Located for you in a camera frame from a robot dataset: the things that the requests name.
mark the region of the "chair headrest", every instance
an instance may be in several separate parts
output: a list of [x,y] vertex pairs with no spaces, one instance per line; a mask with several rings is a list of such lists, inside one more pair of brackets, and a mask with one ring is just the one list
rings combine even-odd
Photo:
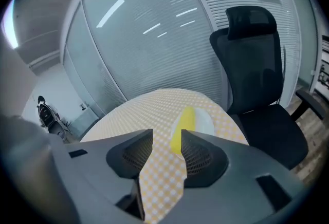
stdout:
[[226,14],[229,22],[228,40],[273,34],[277,30],[273,15],[263,7],[232,7],[226,10]]

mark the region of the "wooden floor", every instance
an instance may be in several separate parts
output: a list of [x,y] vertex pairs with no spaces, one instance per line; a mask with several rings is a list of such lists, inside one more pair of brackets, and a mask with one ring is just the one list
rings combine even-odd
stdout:
[[[297,120],[307,139],[309,151],[307,157],[293,169],[293,172],[305,184],[312,183],[319,176],[328,155],[329,105],[316,93],[313,97],[325,108],[327,116],[321,121],[312,110],[308,109]],[[292,114],[300,103],[301,100],[295,95],[286,110]]]

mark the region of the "white ceiling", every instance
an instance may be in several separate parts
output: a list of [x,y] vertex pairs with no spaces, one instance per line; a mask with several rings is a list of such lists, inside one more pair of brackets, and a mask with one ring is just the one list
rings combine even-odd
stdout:
[[15,0],[16,49],[27,64],[59,50],[65,13],[71,0]]

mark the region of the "yellow checkered cloth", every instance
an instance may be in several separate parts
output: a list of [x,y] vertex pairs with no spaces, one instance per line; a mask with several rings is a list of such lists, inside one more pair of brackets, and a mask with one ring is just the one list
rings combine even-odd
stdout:
[[171,127],[186,106],[210,115],[215,135],[248,144],[235,122],[208,97],[184,89],[159,89],[114,109],[81,142],[153,129],[153,150],[140,172],[140,189],[147,223],[158,223],[179,201],[186,178],[185,162],[170,150]]

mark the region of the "chair backrest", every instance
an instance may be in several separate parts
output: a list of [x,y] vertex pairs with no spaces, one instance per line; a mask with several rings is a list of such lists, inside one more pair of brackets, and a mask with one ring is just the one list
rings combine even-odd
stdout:
[[280,98],[283,89],[280,39],[273,15],[262,7],[226,10],[229,28],[210,43],[225,69],[233,94],[228,114],[243,114]]

